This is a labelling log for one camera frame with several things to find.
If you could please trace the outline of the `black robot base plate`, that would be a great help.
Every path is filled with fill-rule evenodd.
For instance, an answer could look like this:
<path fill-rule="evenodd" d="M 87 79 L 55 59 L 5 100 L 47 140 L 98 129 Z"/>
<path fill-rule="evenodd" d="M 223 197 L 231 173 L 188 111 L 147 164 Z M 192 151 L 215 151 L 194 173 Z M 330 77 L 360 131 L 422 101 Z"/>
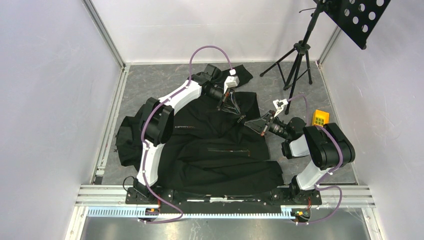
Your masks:
<path fill-rule="evenodd" d="M 125 187 L 127 205 L 147 205 L 165 213 L 276 213 L 281 206 L 308 208 L 323 203 L 316 190 L 293 195 L 287 186 L 248 195 L 198 194 L 158 187 L 144 196 L 134 187 Z"/>

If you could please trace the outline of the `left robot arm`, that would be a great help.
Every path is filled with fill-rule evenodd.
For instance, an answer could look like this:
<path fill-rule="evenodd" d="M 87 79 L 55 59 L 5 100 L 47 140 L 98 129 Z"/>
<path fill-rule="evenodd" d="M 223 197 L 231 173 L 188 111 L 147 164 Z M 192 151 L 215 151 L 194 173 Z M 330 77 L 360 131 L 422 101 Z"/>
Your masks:
<path fill-rule="evenodd" d="M 139 124 L 142 142 L 140 170 L 133 188 L 145 204 L 151 204 L 157 198 L 157 190 L 152 186 L 158 180 L 162 150 L 173 133 L 174 117 L 179 110 L 205 95 L 217 100 L 218 111 L 242 115 L 235 97 L 235 88 L 240 83 L 236 69 L 230 68 L 223 87 L 211 82 L 217 77 L 217 72 L 215 66 L 208 64 L 203 72 L 190 75 L 171 93 L 159 99 L 151 97 L 144 104 Z"/>

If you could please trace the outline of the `black zip jacket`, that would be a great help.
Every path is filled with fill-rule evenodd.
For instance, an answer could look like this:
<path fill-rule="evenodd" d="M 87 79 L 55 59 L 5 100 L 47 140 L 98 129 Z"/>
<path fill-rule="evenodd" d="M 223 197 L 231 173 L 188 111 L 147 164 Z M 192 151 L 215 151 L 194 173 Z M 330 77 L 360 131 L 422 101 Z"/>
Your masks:
<path fill-rule="evenodd" d="M 253 195 L 284 184 L 266 140 L 245 126 L 260 117 L 257 95 L 237 92 L 241 115 L 217 109 L 206 94 L 174 116 L 162 148 L 153 187 L 211 195 Z"/>

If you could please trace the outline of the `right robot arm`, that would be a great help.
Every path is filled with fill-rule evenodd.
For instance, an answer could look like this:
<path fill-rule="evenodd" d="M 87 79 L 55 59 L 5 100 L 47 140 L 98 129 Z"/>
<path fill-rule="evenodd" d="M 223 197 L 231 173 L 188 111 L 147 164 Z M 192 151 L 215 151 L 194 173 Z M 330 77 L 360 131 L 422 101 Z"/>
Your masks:
<path fill-rule="evenodd" d="M 261 136 L 270 132 L 283 138 L 281 151 L 287 159 L 311 157 L 305 169 L 289 184 L 288 196 L 295 204 L 306 201 L 319 190 L 325 176 L 332 175 L 356 157 L 353 145 L 335 122 L 308 126 L 303 119 L 293 117 L 284 123 L 270 110 L 259 118 L 245 121 L 244 125 Z"/>

